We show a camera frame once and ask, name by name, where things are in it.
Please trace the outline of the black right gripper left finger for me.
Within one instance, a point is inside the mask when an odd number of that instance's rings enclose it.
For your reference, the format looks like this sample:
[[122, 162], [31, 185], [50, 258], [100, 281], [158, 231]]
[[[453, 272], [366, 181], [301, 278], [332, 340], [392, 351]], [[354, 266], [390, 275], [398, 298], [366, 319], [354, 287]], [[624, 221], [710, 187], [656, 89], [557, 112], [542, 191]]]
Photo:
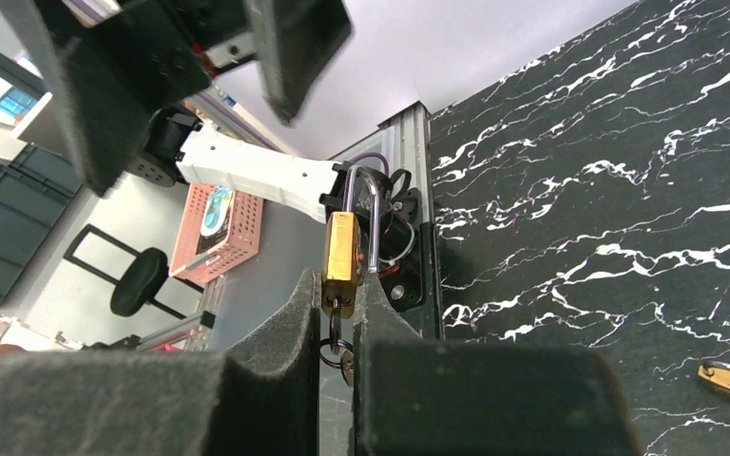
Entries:
[[0, 356], [0, 455], [315, 455], [319, 275], [225, 351]]

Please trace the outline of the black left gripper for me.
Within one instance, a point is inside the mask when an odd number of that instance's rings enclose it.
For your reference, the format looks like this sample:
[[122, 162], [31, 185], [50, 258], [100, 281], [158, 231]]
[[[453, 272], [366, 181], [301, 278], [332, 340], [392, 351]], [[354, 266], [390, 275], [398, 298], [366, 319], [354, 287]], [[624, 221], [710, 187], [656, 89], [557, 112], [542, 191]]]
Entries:
[[0, 1], [58, 109], [84, 184], [103, 196], [164, 107], [209, 86], [208, 73], [259, 61], [282, 124], [352, 33], [340, 0], [118, 1], [83, 26], [62, 1]]

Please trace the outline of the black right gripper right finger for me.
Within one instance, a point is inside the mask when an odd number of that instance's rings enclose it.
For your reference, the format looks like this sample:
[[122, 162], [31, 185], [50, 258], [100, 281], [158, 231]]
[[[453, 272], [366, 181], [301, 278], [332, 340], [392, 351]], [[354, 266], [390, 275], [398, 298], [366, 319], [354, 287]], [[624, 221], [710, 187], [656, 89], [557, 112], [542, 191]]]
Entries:
[[422, 337], [374, 274], [356, 293], [356, 455], [636, 455], [595, 352]]

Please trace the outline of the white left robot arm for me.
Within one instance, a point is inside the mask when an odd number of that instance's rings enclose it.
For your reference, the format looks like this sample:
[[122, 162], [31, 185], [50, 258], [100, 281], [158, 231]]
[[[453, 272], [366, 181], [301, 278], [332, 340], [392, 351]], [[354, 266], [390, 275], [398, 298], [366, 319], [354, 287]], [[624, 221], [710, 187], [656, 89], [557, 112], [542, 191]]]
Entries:
[[349, 38], [340, 1], [124, 1], [86, 27], [60, 1], [1, 1], [43, 76], [66, 152], [84, 184], [103, 196], [141, 157], [162, 153], [174, 180], [221, 185], [324, 222], [338, 166], [180, 125], [165, 111], [225, 72], [259, 64], [265, 99], [291, 123]]

